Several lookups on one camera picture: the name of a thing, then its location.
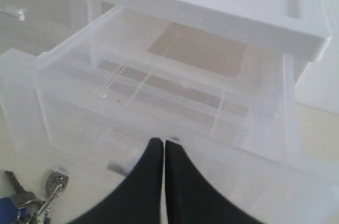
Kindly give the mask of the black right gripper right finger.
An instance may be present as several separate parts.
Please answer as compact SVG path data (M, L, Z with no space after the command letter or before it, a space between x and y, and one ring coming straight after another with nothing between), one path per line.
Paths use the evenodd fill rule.
M184 148L165 143L168 223L260 223L222 196L198 171Z

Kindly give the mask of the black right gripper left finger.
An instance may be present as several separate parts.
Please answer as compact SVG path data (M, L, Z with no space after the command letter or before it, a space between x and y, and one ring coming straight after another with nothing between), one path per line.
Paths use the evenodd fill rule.
M164 144L151 138L125 179L101 202L70 223L161 223Z

